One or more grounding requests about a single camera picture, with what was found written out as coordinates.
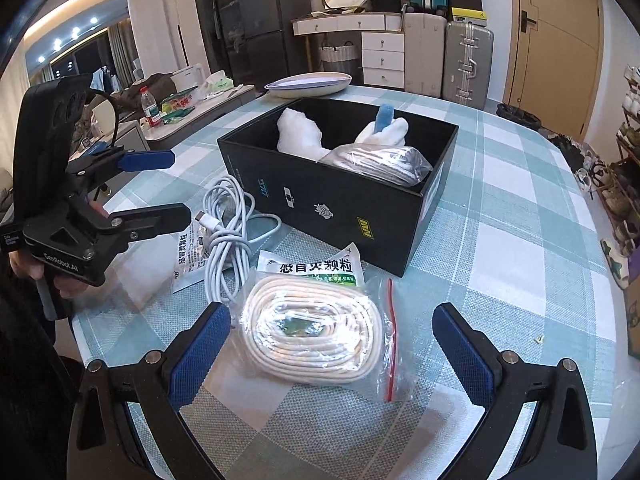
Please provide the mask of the white medicine sachet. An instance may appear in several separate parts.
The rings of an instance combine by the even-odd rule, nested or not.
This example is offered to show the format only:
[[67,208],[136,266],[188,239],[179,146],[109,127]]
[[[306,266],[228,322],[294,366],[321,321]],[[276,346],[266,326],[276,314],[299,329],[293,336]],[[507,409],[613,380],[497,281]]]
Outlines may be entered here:
[[171,291],[176,294],[204,280],[207,252],[206,229],[193,222],[178,237],[176,264]]

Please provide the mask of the green medicine sachet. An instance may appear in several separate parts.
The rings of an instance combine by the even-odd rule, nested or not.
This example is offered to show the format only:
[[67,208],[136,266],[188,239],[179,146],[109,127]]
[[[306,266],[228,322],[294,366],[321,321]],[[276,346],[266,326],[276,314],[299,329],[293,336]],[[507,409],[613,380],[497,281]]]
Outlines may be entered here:
[[311,262],[289,262],[273,252],[262,250],[257,261],[257,271],[304,276],[339,285],[364,285],[360,252],[354,243],[350,243],[331,257]]

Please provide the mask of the white plush toy blue tip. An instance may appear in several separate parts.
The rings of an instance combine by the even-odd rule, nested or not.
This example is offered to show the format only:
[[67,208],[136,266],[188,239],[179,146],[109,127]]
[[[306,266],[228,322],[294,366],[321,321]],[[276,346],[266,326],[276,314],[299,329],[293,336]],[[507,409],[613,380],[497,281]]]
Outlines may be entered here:
[[390,104],[383,104],[375,120],[364,127],[355,143],[402,148],[406,145],[408,130],[409,124],[405,118],[396,118],[395,109]]

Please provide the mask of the plastic water bottle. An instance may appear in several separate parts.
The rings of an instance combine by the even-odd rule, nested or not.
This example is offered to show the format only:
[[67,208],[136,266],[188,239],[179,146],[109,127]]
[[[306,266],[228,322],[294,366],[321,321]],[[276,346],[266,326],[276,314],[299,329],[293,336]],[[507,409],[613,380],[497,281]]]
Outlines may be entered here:
[[158,108],[156,99],[147,86],[140,88],[140,104],[149,125],[151,127],[157,126],[162,121],[160,109]]

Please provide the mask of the grey low cabinet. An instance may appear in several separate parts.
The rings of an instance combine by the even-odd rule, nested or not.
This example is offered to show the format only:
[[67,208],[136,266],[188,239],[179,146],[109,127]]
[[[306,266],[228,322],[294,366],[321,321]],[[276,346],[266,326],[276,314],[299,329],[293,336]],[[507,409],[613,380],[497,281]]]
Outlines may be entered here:
[[180,122],[148,130],[144,134],[145,140],[151,150],[170,150],[201,128],[253,101],[258,96],[259,93],[252,84],[247,86],[241,84],[239,87],[221,93],[216,98],[199,102],[194,110]]

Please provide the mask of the white electric kettle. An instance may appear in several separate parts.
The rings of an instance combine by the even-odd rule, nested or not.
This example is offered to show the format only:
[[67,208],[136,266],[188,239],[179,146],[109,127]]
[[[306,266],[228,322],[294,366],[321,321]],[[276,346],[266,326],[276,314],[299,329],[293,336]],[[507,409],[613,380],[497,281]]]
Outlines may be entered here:
[[177,92],[199,87],[205,81],[204,68],[200,63],[176,70],[170,75]]

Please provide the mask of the tissue pack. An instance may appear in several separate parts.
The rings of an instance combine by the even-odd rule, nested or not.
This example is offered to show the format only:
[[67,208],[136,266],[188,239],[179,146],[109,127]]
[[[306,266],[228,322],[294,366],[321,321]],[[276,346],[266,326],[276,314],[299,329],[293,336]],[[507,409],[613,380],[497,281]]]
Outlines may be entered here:
[[224,70],[209,75],[203,82],[203,91],[206,96],[224,92],[234,87],[234,82]]

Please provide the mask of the checkered teal tablecloth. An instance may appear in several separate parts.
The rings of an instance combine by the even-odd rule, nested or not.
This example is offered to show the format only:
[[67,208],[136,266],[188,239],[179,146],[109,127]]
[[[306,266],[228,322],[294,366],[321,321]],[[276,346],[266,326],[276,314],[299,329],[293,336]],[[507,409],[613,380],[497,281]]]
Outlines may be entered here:
[[[352,87],[337,99],[389,102],[459,126],[444,194],[397,282],[399,314],[407,315],[398,318],[412,330],[413,393],[381,403],[246,376],[227,347],[181,410],[205,452],[228,479],[436,479],[483,414],[432,337],[433,309],[450,301],[500,350],[526,362],[577,363],[601,471],[614,400],[615,302],[588,198],[561,153],[537,133],[425,96]],[[224,173],[217,139],[278,101],[249,102],[194,133],[176,146],[172,168],[140,174],[107,210],[173,202],[201,209],[209,183]],[[110,267],[115,276],[78,301],[73,332],[85,362],[138,362],[198,318],[202,284],[170,290],[176,245],[170,236],[133,244],[124,263]]]

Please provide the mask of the green white slipper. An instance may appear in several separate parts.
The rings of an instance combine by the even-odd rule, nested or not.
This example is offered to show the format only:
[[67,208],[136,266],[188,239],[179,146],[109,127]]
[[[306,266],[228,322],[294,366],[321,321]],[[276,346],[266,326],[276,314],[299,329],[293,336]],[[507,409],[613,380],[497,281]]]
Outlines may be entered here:
[[628,259],[607,238],[600,239],[600,246],[615,283],[621,290],[625,290],[629,285]]

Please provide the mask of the black glass cabinet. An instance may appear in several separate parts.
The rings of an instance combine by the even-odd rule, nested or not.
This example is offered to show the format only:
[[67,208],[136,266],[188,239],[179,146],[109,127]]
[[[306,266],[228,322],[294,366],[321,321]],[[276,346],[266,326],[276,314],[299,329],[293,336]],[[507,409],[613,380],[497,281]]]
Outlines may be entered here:
[[250,84],[252,71],[239,0],[195,0],[209,69],[223,70],[236,84]]

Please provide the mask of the oval white bowl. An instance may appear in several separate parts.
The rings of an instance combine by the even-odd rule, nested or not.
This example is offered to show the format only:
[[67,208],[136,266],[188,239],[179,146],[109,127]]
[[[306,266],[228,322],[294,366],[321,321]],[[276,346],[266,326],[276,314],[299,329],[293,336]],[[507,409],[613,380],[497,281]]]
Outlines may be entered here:
[[270,82],[265,89],[281,99],[318,98],[345,90],[352,76],[337,72],[313,72],[289,76]]

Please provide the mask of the dark grey refrigerator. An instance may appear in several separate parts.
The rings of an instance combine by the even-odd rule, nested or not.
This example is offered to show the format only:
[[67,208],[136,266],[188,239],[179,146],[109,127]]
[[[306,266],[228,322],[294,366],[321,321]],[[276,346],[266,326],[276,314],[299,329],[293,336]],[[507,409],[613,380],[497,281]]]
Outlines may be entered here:
[[255,87],[305,73],[305,40],[294,35],[293,23],[310,14],[310,0],[239,0],[239,4]]

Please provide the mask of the wooden shoe rack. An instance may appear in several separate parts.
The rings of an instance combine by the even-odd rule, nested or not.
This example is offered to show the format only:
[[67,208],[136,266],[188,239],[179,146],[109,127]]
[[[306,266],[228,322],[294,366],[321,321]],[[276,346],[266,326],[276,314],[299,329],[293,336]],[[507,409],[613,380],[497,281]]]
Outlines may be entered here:
[[620,159],[593,167],[592,176],[620,244],[639,240],[639,67],[624,71],[628,90],[623,97],[624,120],[615,133]]

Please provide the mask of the beige suitcase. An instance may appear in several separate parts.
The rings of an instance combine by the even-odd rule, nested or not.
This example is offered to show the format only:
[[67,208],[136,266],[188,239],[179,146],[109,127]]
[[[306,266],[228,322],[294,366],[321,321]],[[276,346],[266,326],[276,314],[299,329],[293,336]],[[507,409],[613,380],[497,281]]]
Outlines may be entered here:
[[438,15],[408,13],[404,18],[405,90],[440,98],[447,21]]

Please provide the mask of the wooden door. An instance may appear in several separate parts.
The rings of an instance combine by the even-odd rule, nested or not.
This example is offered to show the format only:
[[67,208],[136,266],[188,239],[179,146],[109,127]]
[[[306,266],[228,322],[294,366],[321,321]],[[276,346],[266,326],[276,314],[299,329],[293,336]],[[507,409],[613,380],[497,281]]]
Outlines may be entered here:
[[600,78],[601,0],[513,0],[504,100],[581,141]]

